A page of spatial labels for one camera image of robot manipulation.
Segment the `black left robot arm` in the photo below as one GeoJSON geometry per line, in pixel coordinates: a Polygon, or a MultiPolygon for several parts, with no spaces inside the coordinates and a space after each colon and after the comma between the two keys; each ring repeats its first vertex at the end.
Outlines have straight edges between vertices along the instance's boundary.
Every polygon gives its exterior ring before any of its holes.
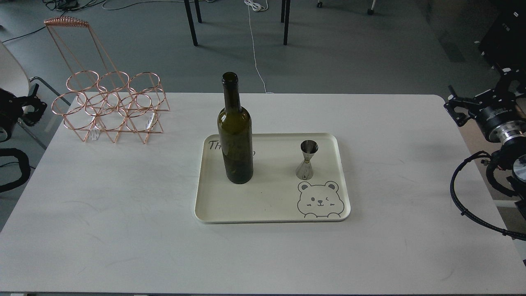
{"type": "Polygon", "coordinates": [[[0,90],[0,133],[1,142],[6,142],[12,137],[15,124],[21,119],[27,126],[37,124],[46,108],[47,103],[37,96],[39,85],[30,88],[28,96],[15,96],[7,90],[0,90]]]}

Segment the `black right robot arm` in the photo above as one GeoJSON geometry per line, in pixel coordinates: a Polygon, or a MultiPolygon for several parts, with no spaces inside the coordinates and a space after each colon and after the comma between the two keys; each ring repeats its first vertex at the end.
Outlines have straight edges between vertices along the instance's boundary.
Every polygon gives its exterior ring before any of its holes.
{"type": "Polygon", "coordinates": [[[464,126],[473,119],[485,140],[501,144],[486,164],[488,183],[502,194],[525,201],[526,122],[517,103],[525,94],[516,95],[509,90],[513,81],[525,82],[525,71],[507,67],[498,72],[501,78],[495,88],[474,97],[458,96],[453,86],[448,86],[451,95],[444,107],[456,125],[464,126]]]}

